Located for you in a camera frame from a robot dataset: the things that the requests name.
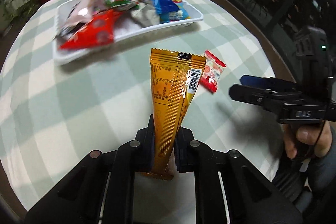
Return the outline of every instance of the nutrition facts label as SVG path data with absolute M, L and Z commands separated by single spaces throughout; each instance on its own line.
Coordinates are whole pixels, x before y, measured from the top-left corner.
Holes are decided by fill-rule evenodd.
M 155 103 L 171 106 L 173 98 L 170 90 L 174 88 L 174 74 L 178 71 L 178 66 L 153 64 L 152 87 Z

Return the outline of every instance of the green and white tablecloth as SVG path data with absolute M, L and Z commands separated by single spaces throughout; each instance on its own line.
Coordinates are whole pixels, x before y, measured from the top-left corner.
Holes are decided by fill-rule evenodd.
M 147 126 L 152 47 L 199 55 L 209 49 L 227 64 L 215 94 L 198 88 L 182 125 L 212 149 L 238 149 L 273 179 L 280 126 L 271 113 L 232 101 L 228 89 L 244 74 L 274 74 L 258 40 L 233 16 L 210 0 L 187 0 L 204 21 L 134 37 L 57 66 L 51 41 L 57 7 L 65 1 L 52 0 L 36 12 L 1 70 L 0 159 L 27 210 L 91 150 L 115 150 Z M 195 223 L 194 199 L 192 173 L 172 181 L 139 175 L 134 219 Z

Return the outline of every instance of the barcode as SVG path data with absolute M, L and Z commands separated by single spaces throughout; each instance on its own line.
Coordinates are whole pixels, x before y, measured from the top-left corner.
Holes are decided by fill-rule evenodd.
M 188 90 L 187 90 L 188 93 L 195 94 L 196 89 L 197 89 L 197 84 L 201 78 L 201 75 L 202 75 L 201 69 L 191 69 L 190 70 L 190 77 L 189 77 L 190 81 L 189 81 Z

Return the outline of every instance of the floor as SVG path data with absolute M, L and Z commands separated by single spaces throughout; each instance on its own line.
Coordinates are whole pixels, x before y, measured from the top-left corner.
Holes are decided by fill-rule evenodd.
M 288 68 L 286 67 L 286 65 L 284 64 L 283 60 L 278 55 L 278 53 L 275 51 L 273 46 L 266 39 L 263 33 L 242 12 L 240 12 L 235 6 L 233 6 L 227 0 L 211 0 L 211 1 L 215 2 L 216 4 L 227 10 L 230 14 L 232 14 L 259 40 L 268 60 L 271 63 L 272 69 L 276 77 L 284 80 L 293 81 L 291 73 L 289 72 Z M 26 22 L 27 20 L 18 19 L 13 23 L 13 27 L 11 28 L 11 30 L 4 37 L 0 37 L 0 69 L 4 64 L 6 56 L 14 40 L 16 39 L 17 35 L 19 34 L 19 32 L 21 31 Z M 23 215 L 25 214 L 25 210 L 20 204 L 20 202 L 18 202 L 14 192 L 9 186 L 6 174 L 1 164 L 0 164 L 0 189 L 1 189 L 1 195 L 10 204 L 10 207 L 13 208 L 14 211 L 17 212 L 20 217 L 23 217 Z

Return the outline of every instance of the yellow candy package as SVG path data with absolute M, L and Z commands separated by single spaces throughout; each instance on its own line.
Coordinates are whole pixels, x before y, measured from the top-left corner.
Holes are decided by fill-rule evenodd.
M 195 95 L 206 58 L 182 52 L 152 49 L 151 90 L 154 108 L 155 178 L 172 179 L 167 168 L 175 135 Z

